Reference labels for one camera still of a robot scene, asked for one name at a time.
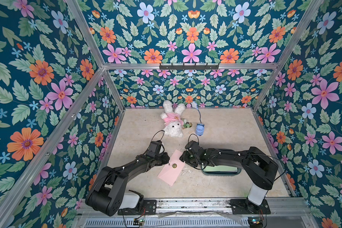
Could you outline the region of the light green envelope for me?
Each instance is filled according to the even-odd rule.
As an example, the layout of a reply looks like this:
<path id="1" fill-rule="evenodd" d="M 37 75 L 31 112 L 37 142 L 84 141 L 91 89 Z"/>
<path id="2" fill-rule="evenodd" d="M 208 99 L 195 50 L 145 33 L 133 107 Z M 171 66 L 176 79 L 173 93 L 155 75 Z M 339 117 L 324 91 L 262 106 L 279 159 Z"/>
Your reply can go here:
<path id="1" fill-rule="evenodd" d="M 224 165 L 220 165 L 220 166 L 207 166 L 204 170 L 205 173 L 222 173 L 222 174 L 226 174 L 226 173 L 231 173 L 231 174 L 235 174 L 239 172 L 239 169 L 237 167 L 231 167 L 231 166 L 224 166 Z"/>

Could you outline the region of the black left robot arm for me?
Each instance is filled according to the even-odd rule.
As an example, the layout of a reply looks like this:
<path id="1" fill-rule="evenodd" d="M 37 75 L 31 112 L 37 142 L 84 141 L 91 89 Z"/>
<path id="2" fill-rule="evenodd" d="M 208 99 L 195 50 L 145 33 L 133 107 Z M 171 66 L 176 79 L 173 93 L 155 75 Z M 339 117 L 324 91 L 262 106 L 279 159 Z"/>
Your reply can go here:
<path id="1" fill-rule="evenodd" d="M 107 216 L 113 216 L 120 210 L 143 212 L 143 195 L 127 191 L 126 186 L 138 175 L 166 165 L 169 160 L 162 142 L 158 140 L 150 142 L 145 153 L 136 156 L 134 161 L 115 168 L 102 168 L 85 199 L 86 205 Z"/>

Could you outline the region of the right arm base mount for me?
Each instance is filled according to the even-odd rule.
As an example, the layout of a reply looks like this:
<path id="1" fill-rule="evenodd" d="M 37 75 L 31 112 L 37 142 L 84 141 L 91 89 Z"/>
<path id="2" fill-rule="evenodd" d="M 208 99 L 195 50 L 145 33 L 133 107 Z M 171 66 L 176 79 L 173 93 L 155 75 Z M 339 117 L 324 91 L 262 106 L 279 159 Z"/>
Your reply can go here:
<path id="1" fill-rule="evenodd" d="M 230 200 L 230 206 L 235 215 L 269 215 L 270 207 L 266 199 L 263 199 L 261 205 L 255 205 L 248 198 L 237 198 Z"/>

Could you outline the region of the pink envelope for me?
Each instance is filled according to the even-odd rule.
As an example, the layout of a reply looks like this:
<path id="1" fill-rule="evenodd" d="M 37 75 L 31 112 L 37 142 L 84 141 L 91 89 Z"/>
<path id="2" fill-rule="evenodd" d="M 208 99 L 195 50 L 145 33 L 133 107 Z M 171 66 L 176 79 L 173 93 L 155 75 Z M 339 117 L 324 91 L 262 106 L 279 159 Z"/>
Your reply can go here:
<path id="1" fill-rule="evenodd" d="M 173 186 L 175 184 L 177 178 L 179 177 L 181 171 L 185 166 L 185 162 L 180 160 L 181 156 L 182 152 L 179 150 L 175 150 L 175 152 L 170 157 L 169 162 L 164 165 L 163 169 L 157 176 L 169 186 Z"/>

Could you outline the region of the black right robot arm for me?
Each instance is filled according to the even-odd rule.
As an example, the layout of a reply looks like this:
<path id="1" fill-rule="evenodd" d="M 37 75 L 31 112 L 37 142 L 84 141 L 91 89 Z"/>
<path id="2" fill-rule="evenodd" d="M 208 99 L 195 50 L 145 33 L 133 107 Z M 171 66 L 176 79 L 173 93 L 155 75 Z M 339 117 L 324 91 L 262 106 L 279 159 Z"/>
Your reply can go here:
<path id="1" fill-rule="evenodd" d="M 204 149 L 196 141 L 185 146 L 180 161 L 193 168 L 229 166 L 244 170 L 253 183 L 247 201 L 255 206 L 260 206 L 268 191 L 272 189 L 279 169 L 272 158 L 254 146 L 244 151 Z"/>

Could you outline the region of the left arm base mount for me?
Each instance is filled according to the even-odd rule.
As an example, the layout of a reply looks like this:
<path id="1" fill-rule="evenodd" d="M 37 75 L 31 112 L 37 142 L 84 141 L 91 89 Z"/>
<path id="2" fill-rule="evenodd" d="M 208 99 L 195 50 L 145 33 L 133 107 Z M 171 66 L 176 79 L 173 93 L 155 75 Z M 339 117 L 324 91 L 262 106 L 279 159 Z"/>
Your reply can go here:
<path id="1" fill-rule="evenodd" d="M 145 199 L 141 193 L 136 191 L 127 191 L 124 194 L 123 201 L 118 215 L 155 215 L 157 200 Z"/>

